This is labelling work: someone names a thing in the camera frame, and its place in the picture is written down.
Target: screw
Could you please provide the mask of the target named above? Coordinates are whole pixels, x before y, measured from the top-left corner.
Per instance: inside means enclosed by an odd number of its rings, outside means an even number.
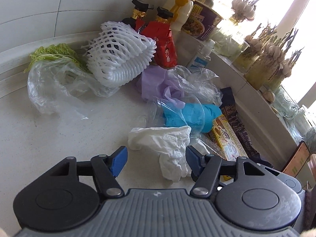
[[[203,196],[209,193],[208,189],[204,187],[196,187],[193,189],[193,193],[198,196]]]
[[[118,196],[122,193],[122,190],[119,188],[109,188],[106,190],[106,194],[109,196]]]

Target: white bottle with yellow cap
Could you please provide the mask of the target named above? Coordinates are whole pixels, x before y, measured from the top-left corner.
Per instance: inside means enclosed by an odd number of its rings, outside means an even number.
[[[173,18],[171,18],[169,22],[174,41],[176,41],[182,26],[188,19],[194,1],[195,0],[167,0],[164,4],[163,7],[173,13]]]

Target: white crumpled tissue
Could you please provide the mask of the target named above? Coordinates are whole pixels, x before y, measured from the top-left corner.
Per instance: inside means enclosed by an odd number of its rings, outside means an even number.
[[[132,150],[149,148],[159,153],[162,176],[178,182],[181,177],[191,174],[185,159],[190,132],[189,126],[133,128],[128,134],[128,145]]]

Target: instant noodle cup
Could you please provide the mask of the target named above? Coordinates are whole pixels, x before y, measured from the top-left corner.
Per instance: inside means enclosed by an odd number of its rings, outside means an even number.
[[[204,41],[223,18],[209,6],[195,0],[182,31]]]

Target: white tiled wall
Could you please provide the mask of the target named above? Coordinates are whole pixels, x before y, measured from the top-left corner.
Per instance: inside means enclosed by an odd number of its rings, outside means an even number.
[[[132,13],[132,0],[0,0],[0,52],[80,32],[97,31],[107,20]],[[162,6],[166,0],[144,0]],[[156,10],[148,14],[149,19]]]

